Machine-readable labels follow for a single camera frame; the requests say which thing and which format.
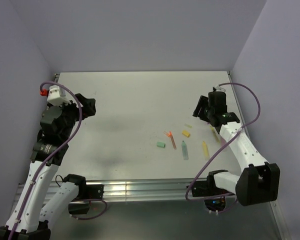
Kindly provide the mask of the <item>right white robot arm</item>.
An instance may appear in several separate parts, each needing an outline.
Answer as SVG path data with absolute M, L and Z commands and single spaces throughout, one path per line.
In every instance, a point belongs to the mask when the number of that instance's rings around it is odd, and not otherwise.
M 193 116 L 212 125 L 233 152 L 241 170 L 240 175 L 228 170 L 208 173 L 202 196 L 231 193 L 242 206 L 277 200 L 280 168 L 269 163 L 254 147 L 234 112 L 228 111 L 227 96 L 222 91 L 200 96 Z

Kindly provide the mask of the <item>yellow highlighter pen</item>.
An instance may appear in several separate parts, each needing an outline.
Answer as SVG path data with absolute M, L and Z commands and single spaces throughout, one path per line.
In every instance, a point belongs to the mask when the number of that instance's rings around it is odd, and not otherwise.
M 209 149 L 205 141 L 202 142 L 202 149 L 205 159 L 208 161 L 210 159 Z

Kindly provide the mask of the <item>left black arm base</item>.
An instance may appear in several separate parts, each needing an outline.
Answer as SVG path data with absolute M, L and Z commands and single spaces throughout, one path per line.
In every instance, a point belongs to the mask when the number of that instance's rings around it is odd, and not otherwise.
M 69 214 L 73 216 L 86 215 L 93 209 L 94 203 L 101 204 L 105 208 L 103 194 L 103 184 L 88 184 L 83 192 L 68 205 Z

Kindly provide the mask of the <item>green highlighter pen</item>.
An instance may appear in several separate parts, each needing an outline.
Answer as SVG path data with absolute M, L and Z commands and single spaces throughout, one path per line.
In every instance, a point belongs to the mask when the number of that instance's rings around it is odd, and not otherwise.
M 183 140 L 181 143 L 181 149 L 182 149 L 182 156 L 183 159 L 185 161 L 187 161 L 189 159 L 189 154 L 188 154 L 188 148 L 187 148 L 187 144 L 185 143 L 185 141 Z

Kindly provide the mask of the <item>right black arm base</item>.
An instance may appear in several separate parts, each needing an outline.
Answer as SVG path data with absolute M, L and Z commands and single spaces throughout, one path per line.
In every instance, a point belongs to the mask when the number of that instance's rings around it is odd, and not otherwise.
M 224 212 L 227 207 L 226 197 L 233 193 L 225 189 L 210 186 L 208 180 L 197 180 L 193 185 L 188 185 L 185 194 L 187 201 L 203 199 L 204 205 L 210 212 Z

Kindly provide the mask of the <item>yellow pen cap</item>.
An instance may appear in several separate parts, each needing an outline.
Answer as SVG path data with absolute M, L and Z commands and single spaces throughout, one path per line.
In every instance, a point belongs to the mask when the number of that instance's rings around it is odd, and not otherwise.
M 184 135 L 185 137 L 187 137 L 187 138 L 189 138 L 190 137 L 190 133 L 188 132 L 188 131 L 186 131 L 186 130 L 183 130 L 182 132 L 182 135 Z

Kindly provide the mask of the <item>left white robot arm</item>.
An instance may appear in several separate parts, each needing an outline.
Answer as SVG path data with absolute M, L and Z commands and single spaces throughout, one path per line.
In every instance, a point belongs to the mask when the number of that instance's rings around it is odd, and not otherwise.
M 37 141 L 32 148 L 26 183 L 9 220 L 0 226 L 0 240 L 48 240 L 56 219 L 76 199 L 86 197 L 88 188 L 83 176 L 69 174 L 52 199 L 44 204 L 52 178 L 58 171 L 69 141 L 82 121 L 96 114 L 96 100 L 77 93 L 47 99 L 40 120 Z

